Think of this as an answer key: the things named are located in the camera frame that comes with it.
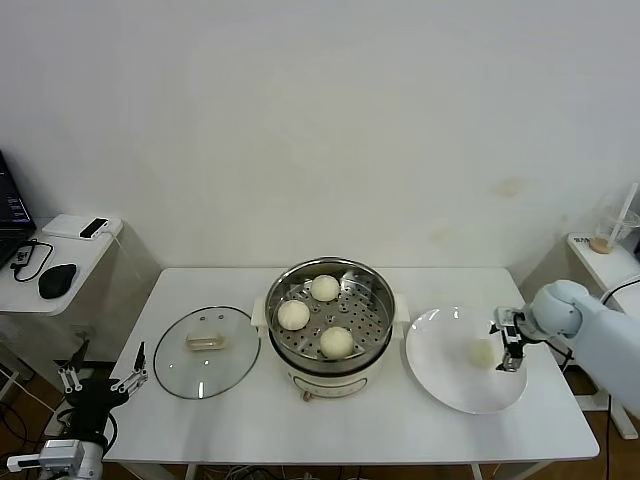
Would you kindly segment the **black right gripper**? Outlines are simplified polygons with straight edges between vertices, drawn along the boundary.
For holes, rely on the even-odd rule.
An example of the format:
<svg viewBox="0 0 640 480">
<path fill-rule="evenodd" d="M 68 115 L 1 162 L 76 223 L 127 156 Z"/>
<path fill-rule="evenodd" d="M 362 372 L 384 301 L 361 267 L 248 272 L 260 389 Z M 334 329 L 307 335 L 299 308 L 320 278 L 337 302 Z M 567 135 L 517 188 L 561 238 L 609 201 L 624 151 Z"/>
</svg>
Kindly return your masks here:
<svg viewBox="0 0 640 480">
<path fill-rule="evenodd" d="M 489 334 L 493 335 L 498 333 L 501 328 L 492 323 L 490 326 Z M 524 357 L 524 346 L 526 342 L 519 334 L 503 333 L 502 340 L 504 344 L 504 354 L 501 362 L 496 366 L 496 371 L 503 372 L 517 372 L 522 365 Z"/>
</svg>

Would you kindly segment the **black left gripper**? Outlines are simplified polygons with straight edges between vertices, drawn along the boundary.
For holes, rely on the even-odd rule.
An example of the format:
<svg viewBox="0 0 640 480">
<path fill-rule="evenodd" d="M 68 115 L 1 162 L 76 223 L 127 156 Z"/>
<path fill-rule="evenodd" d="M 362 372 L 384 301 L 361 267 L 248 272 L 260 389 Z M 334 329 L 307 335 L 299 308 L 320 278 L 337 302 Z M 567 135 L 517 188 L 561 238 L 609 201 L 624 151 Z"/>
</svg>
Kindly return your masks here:
<svg viewBox="0 0 640 480">
<path fill-rule="evenodd" d="M 130 374 L 116 379 L 85 379 L 80 381 L 82 369 L 90 344 L 85 339 L 71 358 L 58 369 L 64 387 L 65 400 L 72 411 L 63 432 L 66 439 L 83 442 L 106 443 L 104 436 L 111 410 L 126 402 L 126 394 L 133 395 L 148 379 L 146 369 L 145 342 L 141 342 Z"/>
</svg>

